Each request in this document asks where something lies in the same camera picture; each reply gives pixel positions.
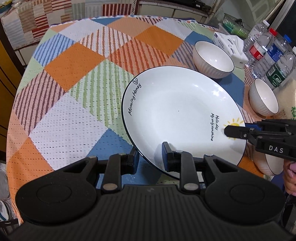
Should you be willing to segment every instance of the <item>plastic bag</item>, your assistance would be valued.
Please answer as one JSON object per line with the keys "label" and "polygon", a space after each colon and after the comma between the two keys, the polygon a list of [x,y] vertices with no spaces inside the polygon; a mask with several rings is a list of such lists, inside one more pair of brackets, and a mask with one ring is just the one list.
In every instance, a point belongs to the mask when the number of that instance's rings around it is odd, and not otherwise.
{"label": "plastic bag", "polygon": [[0,200],[9,198],[8,179],[4,170],[0,169]]}

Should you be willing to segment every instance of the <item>striped bowl exterior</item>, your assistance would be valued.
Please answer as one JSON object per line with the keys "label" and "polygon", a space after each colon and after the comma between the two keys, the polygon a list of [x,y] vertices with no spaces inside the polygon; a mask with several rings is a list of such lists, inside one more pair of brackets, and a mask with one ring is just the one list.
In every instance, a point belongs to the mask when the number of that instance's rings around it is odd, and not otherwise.
{"label": "striped bowl exterior", "polygon": [[265,175],[274,176],[274,173],[270,170],[265,154],[261,152],[257,152],[254,150],[253,152],[253,161],[258,169]]}
{"label": "striped bowl exterior", "polygon": [[251,88],[249,90],[249,96],[250,96],[251,107],[256,113],[259,113],[260,115],[263,115],[263,116],[272,116],[276,114],[271,112],[261,100],[255,86],[255,81],[251,85]]}
{"label": "striped bowl exterior", "polygon": [[193,48],[192,56],[193,56],[193,62],[197,67],[198,71],[204,74],[205,76],[208,76],[209,78],[221,79],[231,73],[231,72],[223,72],[209,65],[206,61],[204,61],[200,57],[200,55],[196,52],[195,48]]}

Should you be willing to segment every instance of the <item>green basket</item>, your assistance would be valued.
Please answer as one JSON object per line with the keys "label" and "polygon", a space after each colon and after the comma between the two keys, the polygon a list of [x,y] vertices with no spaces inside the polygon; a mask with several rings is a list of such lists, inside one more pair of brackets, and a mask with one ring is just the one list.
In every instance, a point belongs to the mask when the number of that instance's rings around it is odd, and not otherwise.
{"label": "green basket", "polygon": [[246,24],[244,25],[244,27],[242,27],[237,24],[235,20],[237,20],[237,18],[224,13],[223,27],[232,35],[237,35],[241,39],[247,38],[249,32],[251,31],[251,28]]}

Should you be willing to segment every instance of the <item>screw head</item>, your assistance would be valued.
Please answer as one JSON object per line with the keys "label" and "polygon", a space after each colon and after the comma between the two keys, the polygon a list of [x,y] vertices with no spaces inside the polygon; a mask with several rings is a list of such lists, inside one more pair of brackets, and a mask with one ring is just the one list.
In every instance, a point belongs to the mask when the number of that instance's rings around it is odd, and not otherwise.
{"label": "screw head", "polygon": [[199,186],[196,183],[186,183],[184,185],[184,189],[187,191],[195,191],[199,188]]}
{"label": "screw head", "polygon": [[103,185],[103,189],[106,191],[113,191],[117,188],[118,186],[115,183],[106,183]]}

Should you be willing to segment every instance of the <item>red bottle label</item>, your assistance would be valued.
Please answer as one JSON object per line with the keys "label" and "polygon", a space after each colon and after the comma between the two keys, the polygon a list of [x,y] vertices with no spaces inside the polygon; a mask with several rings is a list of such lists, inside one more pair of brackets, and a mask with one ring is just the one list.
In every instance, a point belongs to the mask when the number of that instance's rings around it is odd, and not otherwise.
{"label": "red bottle label", "polygon": [[263,49],[257,41],[255,41],[253,46],[250,48],[250,53],[255,59],[260,60],[265,55],[266,50]]}

